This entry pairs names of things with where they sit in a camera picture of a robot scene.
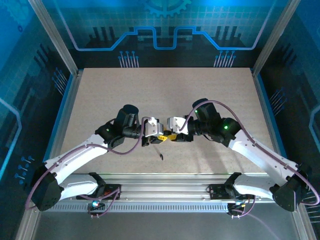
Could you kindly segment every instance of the yellow object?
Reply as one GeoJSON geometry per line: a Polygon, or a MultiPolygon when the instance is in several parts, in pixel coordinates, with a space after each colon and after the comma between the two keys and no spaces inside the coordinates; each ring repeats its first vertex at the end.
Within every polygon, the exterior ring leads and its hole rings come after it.
{"type": "Polygon", "coordinates": [[[164,142],[165,140],[168,139],[168,137],[161,135],[161,136],[158,136],[158,139],[161,140],[162,142],[164,142]]]}
{"type": "Polygon", "coordinates": [[[176,134],[172,134],[172,135],[169,135],[168,138],[173,141],[173,140],[176,140],[177,138],[177,135],[176,134]]]}

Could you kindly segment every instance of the black bracket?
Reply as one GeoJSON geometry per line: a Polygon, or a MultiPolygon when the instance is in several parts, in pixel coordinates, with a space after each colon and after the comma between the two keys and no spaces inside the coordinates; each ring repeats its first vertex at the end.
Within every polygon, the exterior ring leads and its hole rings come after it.
{"type": "MultiPolygon", "coordinates": [[[[98,187],[96,188],[96,190],[94,191],[94,193],[87,195],[89,198],[99,198],[99,197],[103,197],[106,196],[110,193],[112,193],[113,191],[115,191],[116,189],[120,189],[118,196],[116,197],[116,200],[120,199],[120,194],[121,194],[121,185],[120,184],[107,184],[97,173],[95,172],[90,172],[89,173],[90,176],[92,176],[97,184],[98,187]]],[[[115,197],[114,195],[109,196],[104,198],[104,200],[113,200],[115,197]]],[[[77,200],[83,200],[85,198],[81,197],[81,196],[76,196],[77,200]]]]}
{"type": "Polygon", "coordinates": [[[211,200],[230,199],[224,184],[210,184],[206,188],[206,192],[210,194],[211,200]]]}

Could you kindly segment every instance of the beige work surface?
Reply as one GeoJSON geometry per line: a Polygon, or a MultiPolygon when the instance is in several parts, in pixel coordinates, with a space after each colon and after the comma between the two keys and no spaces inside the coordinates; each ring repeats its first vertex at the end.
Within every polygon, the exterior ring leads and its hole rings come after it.
{"type": "MultiPolygon", "coordinates": [[[[218,100],[235,111],[249,132],[272,148],[257,91],[249,68],[86,68],[83,72],[61,152],[84,142],[95,130],[117,116],[125,104],[139,109],[139,119],[182,117],[200,98],[218,100]]],[[[216,105],[222,117],[231,117],[216,105]]],[[[129,150],[134,139],[115,148],[129,150]]],[[[120,156],[107,153],[76,173],[258,173],[260,168],[222,144],[195,136],[193,142],[158,144],[120,156]]]]}

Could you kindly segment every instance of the wire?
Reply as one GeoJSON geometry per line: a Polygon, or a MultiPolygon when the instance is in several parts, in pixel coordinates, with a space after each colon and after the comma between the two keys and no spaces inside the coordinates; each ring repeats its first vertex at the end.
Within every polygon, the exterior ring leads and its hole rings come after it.
{"type": "Polygon", "coordinates": [[[255,203],[256,203],[256,196],[253,197],[253,202],[252,202],[252,205],[251,205],[250,209],[249,209],[247,212],[243,211],[242,214],[239,215],[238,217],[239,217],[239,218],[242,218],[242,217],[248,215],[248,214],[252,211],[252,209],[254,208],[255,203]]]}
{"type": "Polygon", "coordinates": [[[262,146],[260,146],[258,143],[256,143],[256,141],[251,137],[250,133],[246,130],[245,126],[242,124],[242,122],[240,121],[240,119],[238,118],[238,116],[235,114],[234,111],[232,111],[232,109],[230,107],[228,107],[227,105],[225,105],[224,103],[220,102],[220,101],[216,101],[216,100],[206,100],[203,101],[201,103],[199,103],[198,105],[196,105],[188,114],[188,116],[185,119],[184,124],[182,125],[182,127],[179,129],[179,131],[181,132],[185,126],[187,125],[191,114],[199,107],[201,107],[204,104],[218,104],[223,106],[225,109],[227,109],[232,116],[236,119],[236,121],[239,123],[241,129],[243,130],[244,134],[246,135],[246,137],[250,140],[250,142],[256,146],[258,149],[260,149],[263,153],[265,153],[266,155],[268,155],[270,158],[272,158],[273,160],[275,160],[277,163],[279,163],[280,165],[282,165],[284,168],[289,169],[291,172],[293,172],[295,175],[297,175],[313,192],[314,196],[316,197],[316,201],[313,203],[306,203],[306,202],[301,202],[304,205],[307,206],[315,206],[317,204],[320,203],[320,196],[317,192],[317,190],[314,188],[314,186],[312,186],[312,184],[304,177],[302,176],[298,171],[296,171],[295,169],[293,169],[291,166],[287,165],[286,163],[284,163],[281,159],[277,158],[275,155],[271,154],[270,152],[268,152],[267,150],[265,150],[262,146]]]}
{"type": "MultiPolygon", "coordinates": [[[[243,213],[243,211],[241,210],[237,210],[237,209],[233,209],[233,211],[238,212],[238,213],[243,213]]],[[[257,220],[259,223],[261,223],[263,226],[265,226],[265,228],[277,239],[277,240],[281,240],[275,233],[274,231],[272,231],[272,229],[264,222],[262,221],[260,218],[258,218],[257,216],[252,215],[251,213],[247,213],[248,216],[254,218],[255,220],[257,220]]]]}
{"type": "MultiPolygon", "coordinates": [[[[142,118],[142,123],[145,122],[145,120],[149,120],[150,117],[147,117],[147,116],[144,116],[142,118]]],[[[87,149],[88,147],[98,147],[98,148],[102,148],[102,149],[105,149],[111,153],[114,153],[114,154],[118,154],[118,155],[127,155],[127,154],[130,154],[131,152],[133,152],[133,150],[135,150],[135,148],[138,146],[139,142],[141,141],[142,137],[143,137],[143,133],[144,133],[144,129],[145,129],[145,125],[142,124],[141,125],[141,131],[140,131],[140,136],[138,138],[138,140],[136,141],[135,145],[128,151],[126,152],[119,152],[119,151],[115,151],[111,148],[108,148],[108,147],[105,147],[105,146],[101,146],[99,144],[86,144],[86,145],[82,145],[82,146],[78,146],[76,147],[75,149],[67,152],[65,155],[63,155],[58,161],[56,161],[51,167],[49,167],[49,169],[47,171],[44,172],[44,174],[41,175],[41,177],[39,177],[39,179],[35,182],[35,184],[33,185],[26,201],[25,201],[25,204],[24,204],[24,208],[26,210],[30,210],[31,208],[29,207],[30,205],[30,201],[31,201],[31,198],[33,196],[33,194],[35,193],[37,187],[40,185],[41,181],[45,178],[45,176],[50,173],[53,169],[55,169],[63,160],[65,160],[67,157],[69,157],[70,155],[78,152],[79,150],[82,150],[82,149],[87,149]]]]}
{"type": "Polygon", "coordinates": [[[93,214],[90,212],[90,210],[88,210],[88,213],[91,215],[92,218],[99,218],[102,217],[103,215],[105,215],[107,212],[109,212],[111,206],[114,204],[115,200],[117,199],[118,195],[120,193],[120,188],[117,188],[115,191],[113,191],[112,193],[108,194],[108,195],[113,195],[115,194],[112,202],[110,203],[110,205],[106,208],[106,210],[102,213],[97,213],[97,214],[93,214]]]}
{"type": "Polygon", "coordinates": [[[113,122],[114,120],[116,120],[116,119],[112,118],[111,120],[107,121],[105,124],[109,124],[109,123],[113,122]]]}
{"type": "Polygon", "coordinates": [[[209,140],[210,142],[213,142],[213,140],[210,140],[206,135],[203,135],[205,139],[209,140]]]}

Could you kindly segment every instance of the blue led light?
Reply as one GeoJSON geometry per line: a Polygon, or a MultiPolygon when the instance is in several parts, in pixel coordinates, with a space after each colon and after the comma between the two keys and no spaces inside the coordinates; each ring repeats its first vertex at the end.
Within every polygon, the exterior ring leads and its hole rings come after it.
{"type": "Polygon", "coordinates": [[[99,206],[99,202],[98,201],[93,201],[92,202],[92,207],[96,208],[99,206]]]}

